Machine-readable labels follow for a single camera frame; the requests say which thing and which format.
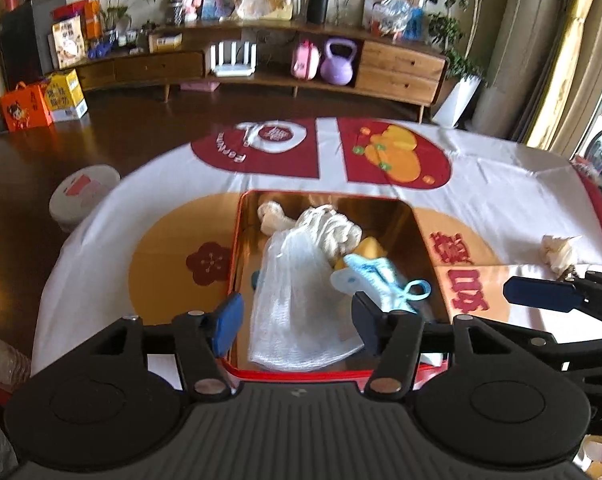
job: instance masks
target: transparent plastic bag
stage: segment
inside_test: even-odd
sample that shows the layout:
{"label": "transparent plastic bag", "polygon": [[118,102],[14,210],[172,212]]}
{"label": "transparent plastic bag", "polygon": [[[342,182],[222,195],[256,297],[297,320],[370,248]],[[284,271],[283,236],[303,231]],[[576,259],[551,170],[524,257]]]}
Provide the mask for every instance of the transparent plastic bag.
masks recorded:
{"label": "transparent plastic bag", "polygon": [[272,235],[252,306],[251,362],[270,370],[308,372],[363,348],[352,324],[350,298],[332,287],[331,274],[305,231]]}

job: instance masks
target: pink bag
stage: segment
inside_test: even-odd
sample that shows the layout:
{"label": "pink bag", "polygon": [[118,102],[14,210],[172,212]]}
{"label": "pink bag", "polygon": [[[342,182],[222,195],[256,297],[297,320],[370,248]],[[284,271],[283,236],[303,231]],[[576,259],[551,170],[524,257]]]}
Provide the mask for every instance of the pink bag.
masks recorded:
{"label": "pink bag", "polygon": [[319,68],[320,57],[319,49],[314,44],[308,40],[302,41],[302,43],[297,45],[297,49],[292,57],[290,73],[297,79],[312,79]]}

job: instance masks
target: black speaker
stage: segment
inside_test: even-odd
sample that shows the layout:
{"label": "black speaker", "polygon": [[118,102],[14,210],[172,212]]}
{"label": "black speaker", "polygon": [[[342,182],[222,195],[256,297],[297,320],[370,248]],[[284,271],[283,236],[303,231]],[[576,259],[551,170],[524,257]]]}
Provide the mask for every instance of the black speaker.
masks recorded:
{"label": "black speaker", "polygon": [[328,0],[306,0],[307,10],[305,18],[308,23],[322,25],[325,23],[325,15],[328,13]]}

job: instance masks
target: wooden tv stand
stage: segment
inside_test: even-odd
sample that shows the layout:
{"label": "wooden tv stand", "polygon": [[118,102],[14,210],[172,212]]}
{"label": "wooden tv stand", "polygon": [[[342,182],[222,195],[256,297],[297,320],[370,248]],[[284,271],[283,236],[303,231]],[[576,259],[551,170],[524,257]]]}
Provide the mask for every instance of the wooden tv stand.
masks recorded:
{"label": "wooden tv stand", "polygon": [[[240,41],[242,33],[249,29],[293,32],[298,39],[294,38],[291,47],[304,38],[319,48],[331,37],[353,40],[359,47],[353,62],[355,75],[347,86],[335,86],[322,81],[319,75],[310,81],[295,79],[290,75],[289,63],[260,63],[250,77],[215,77],[209,71],[209,46],[224,40]],[[419,106],[421,121],[424,108],[436,101],[446,72],[446,58],[428,46],[377,38],[358,28],[255,20],[196,22],[187,27],[163,27],[153,32],[153,36],[176,34],[183,35],[183,42],[180,49],[173,52],[135,56],[116,52],[104,59],[77,65],[83,90],[162,85],[167,101],[170,85],[193,81],[285,86],[293,88],[295,96],[299,88],[311,88],[414,104]]]}

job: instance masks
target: wooden drawer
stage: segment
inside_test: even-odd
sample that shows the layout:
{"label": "wooden drawer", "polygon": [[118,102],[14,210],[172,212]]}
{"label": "wooden drawer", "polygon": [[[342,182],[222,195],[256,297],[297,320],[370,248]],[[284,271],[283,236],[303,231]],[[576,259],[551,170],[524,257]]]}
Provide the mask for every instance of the wooden drawer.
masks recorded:
{"label": "wooden drawer", "polygon": [[368,66],[359,67],[355,84],[355,88],[359,90],[424,106],[432,104],[438,87],[438,81]]}
{"label": "wooden drawer", "polygon": [[361,65],[403,74],[418,75],[439,81],[446,61],[407,48],[366,41],[363,44]]}
{"label": "wooden drawer", "polygon": [[83,91],[114,85],[114,61],[101,61],[77,67],[76,74]]}
{"label": "wooden drawer", "polygon": [[203,54],[169,52],[124,57],[114,64],[117,83],[203,77]]}

